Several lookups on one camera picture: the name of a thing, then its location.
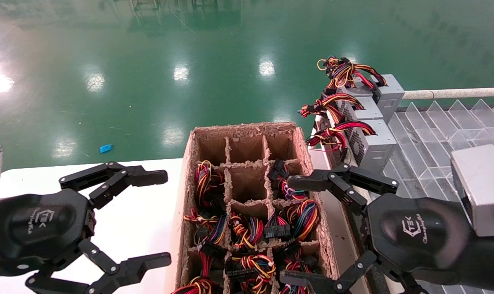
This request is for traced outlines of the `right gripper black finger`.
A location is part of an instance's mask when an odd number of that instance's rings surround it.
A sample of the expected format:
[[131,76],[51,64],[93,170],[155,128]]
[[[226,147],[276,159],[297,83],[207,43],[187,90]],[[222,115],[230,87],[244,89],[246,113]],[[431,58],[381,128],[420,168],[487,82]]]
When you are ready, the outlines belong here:
[[[302,286],[310,290],[314,294],[350,294],[351,287],[363,277],[374,264],[382,264],[381,255],[373,251],[366,251],[353,266],[349,267],[337,280],[333,280],[327,276],[309,273],[283,270],[279,274],[279,280],[282,283],[290,285]],[[423,255],[412,255],[407,259],[412,262],[410,267],[401,267],[406,264],[392,263],[392,268],[399,270],[401,274],[398,280],[404,288],[404,294],[424,294],[425,290],[421,287],[413,277],[413,272],[419,268],[429,266],[427,258]]]
[[315,169],[308,176],[289,176],[288,187],[308,192],[328,191],[355,214],[366,214],[369,202],[354,187],[380,195],[398,198],[398,183],[389,177],[342,164],[332,170]]

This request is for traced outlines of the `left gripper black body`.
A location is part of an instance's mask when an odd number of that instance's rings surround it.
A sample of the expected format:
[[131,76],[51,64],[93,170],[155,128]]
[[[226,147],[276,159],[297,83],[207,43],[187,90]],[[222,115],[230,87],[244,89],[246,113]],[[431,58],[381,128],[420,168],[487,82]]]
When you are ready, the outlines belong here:
[[71,189],[0,198],[0,276],[66,268],[95,224],[90,201]]

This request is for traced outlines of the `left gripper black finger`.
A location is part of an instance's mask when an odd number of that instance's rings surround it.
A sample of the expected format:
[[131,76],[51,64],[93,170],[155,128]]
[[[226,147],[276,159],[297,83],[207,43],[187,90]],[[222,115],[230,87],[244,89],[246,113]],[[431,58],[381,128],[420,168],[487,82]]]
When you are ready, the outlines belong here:
[[148,270],[171,264],[168,252],[129,258],[116,264],[90,240],[79,242],[77,249],[103,271],[92,284],[53,278],[53,268],[44,267],[26,280],[36,294],[112,294],[121,287],[140,283]]
[[89,202],[92,208],[102,209],[129,186],[161,185],[167,181],[168,175],[165,170],[147,171],[141,165],[124,166],[110,161],[64,176],[59,183],[62,189],[72,189],[76,192],[100,184],[89,194]]

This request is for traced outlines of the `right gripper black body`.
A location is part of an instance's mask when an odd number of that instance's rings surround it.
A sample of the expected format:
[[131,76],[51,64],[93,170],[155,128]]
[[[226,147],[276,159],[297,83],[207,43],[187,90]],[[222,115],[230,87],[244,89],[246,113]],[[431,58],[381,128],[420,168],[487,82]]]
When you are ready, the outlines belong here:
[[397,273],[428,282],[458,282],[458,259],[473,229],[460,203],[387,193],[367,208],[373,249]]

